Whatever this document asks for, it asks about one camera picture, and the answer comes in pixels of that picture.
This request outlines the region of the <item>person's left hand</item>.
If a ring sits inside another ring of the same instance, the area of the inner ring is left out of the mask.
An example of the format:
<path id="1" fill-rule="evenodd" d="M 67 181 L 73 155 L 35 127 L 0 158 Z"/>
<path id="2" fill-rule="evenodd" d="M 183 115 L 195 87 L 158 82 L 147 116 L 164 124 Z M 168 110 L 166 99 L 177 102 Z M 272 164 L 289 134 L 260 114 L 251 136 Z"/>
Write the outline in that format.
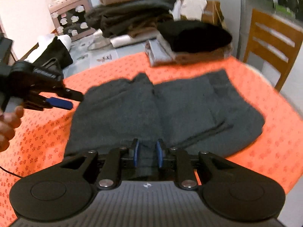
<path id="1" fill-rule="evenodd" d="M 0 120 L 0 152 L 8 149 L 10 141 L 15 137 L 15 130 L 21 125 L 24 108 L 17 106 L 12 113 L 1 110 Z"/>

